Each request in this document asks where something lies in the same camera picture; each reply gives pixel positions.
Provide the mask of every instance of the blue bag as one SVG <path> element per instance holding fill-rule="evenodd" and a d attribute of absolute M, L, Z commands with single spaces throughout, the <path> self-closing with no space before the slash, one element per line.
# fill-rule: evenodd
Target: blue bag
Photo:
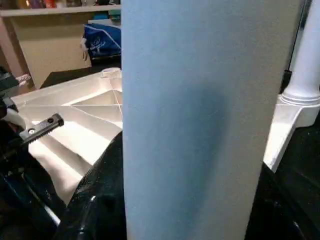
<path fill-rule="evenodd" d="M 91 58 L 121 54 L 121 29 L 97 23 L 84 25 L 85 45 Z"/>

